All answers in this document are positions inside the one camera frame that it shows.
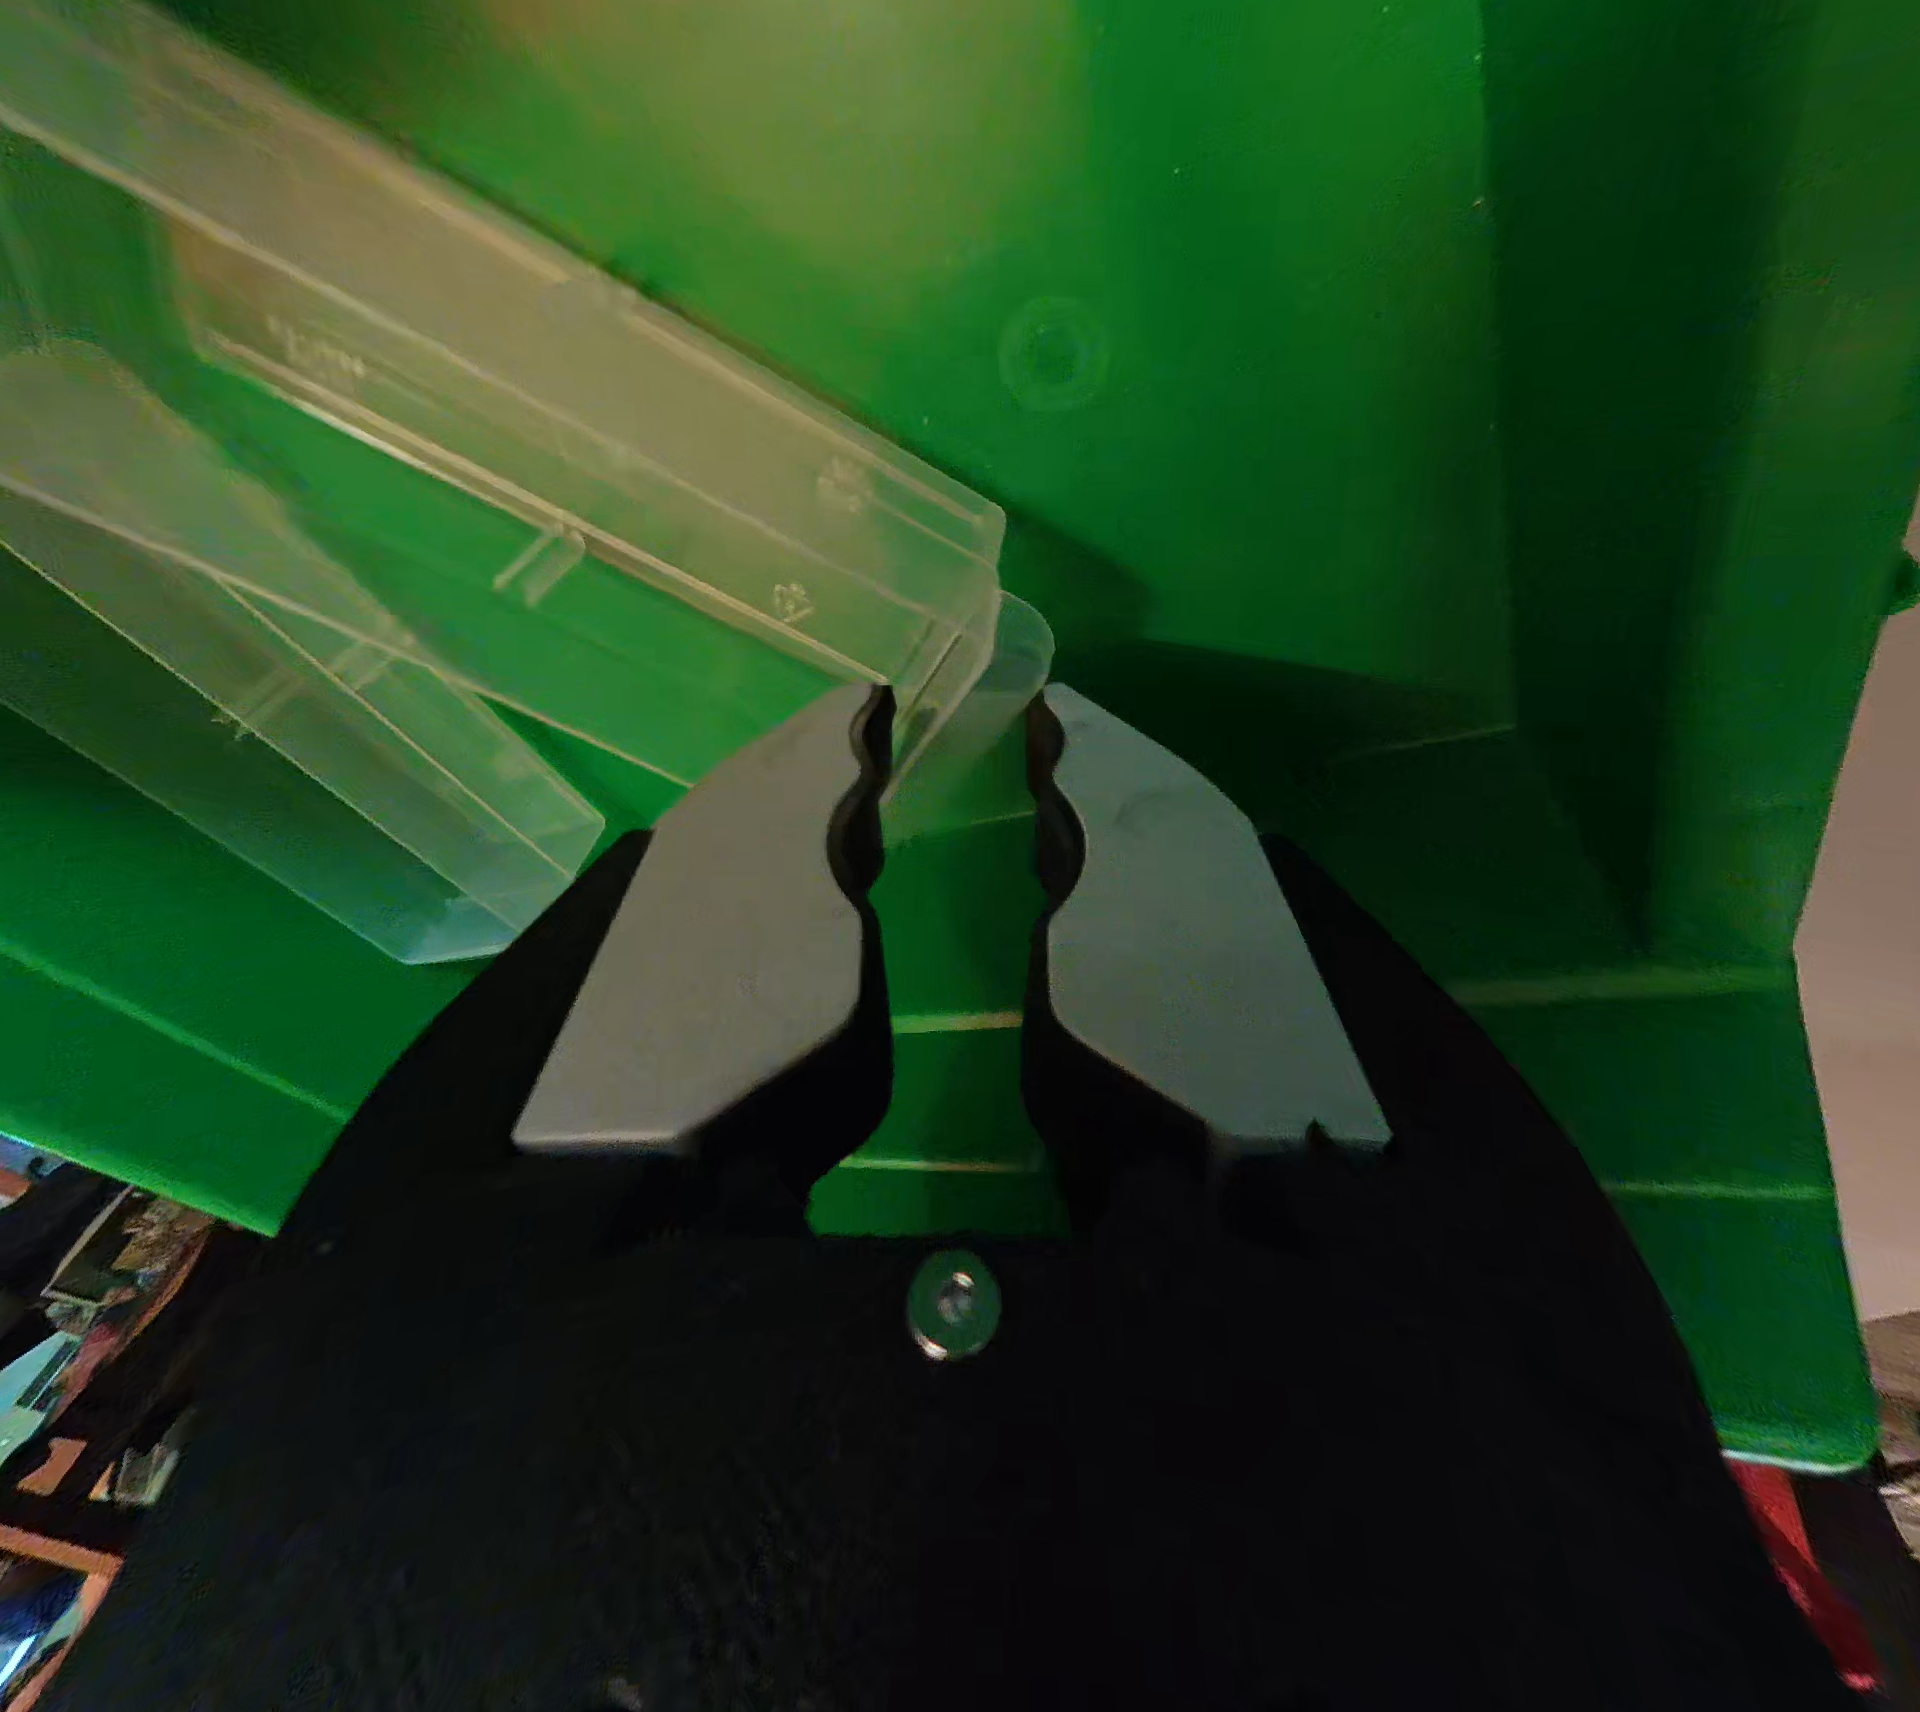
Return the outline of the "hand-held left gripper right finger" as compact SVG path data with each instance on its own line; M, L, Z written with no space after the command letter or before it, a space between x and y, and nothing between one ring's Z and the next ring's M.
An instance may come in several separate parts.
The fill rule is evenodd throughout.
M1308 1152L1391 1145L1253 821L1068 685L1028 707L1044 895L1022 1104L1074 1228L1140 1178L1253 1200Z

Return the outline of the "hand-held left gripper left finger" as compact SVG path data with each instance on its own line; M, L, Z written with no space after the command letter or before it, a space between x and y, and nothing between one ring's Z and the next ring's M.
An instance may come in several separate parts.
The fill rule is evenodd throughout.
M871 895L895 697L831 689L664 813L512 1127L664 1214L803 1225L893 1097Z

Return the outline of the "clear plastic drawer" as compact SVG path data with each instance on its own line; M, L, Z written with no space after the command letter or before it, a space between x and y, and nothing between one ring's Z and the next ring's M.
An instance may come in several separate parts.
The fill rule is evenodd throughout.
M142 0L4 0L4 132L129 201L205 365L432 486L333 516L491 705L688 789L831 686L890 832L1029 813L996 502Z
M503 950L605 819L98 347L1 366L4 708L407 965Z

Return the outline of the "green plastic bin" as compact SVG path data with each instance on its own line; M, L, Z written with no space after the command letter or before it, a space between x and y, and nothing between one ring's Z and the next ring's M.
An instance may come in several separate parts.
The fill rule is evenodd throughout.
M994 502L1053 681L1548 1103L1730 1456L1870 1456L1793 938L1916 597L1916 0L138 3ZM60 339L395 616L333 512L432 480L202 361L131 203L4 132L4 356ZM1061 1220L1031 814L887 830L830 1231ZM4 708L4 1133L274 1231L481 962Z

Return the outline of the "colourful printed papers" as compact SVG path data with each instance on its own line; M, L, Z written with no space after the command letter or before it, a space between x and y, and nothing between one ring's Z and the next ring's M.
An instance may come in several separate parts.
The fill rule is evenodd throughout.
M4 1209L4 1708L35 1708L126 1568L265 1249L76 1167Z

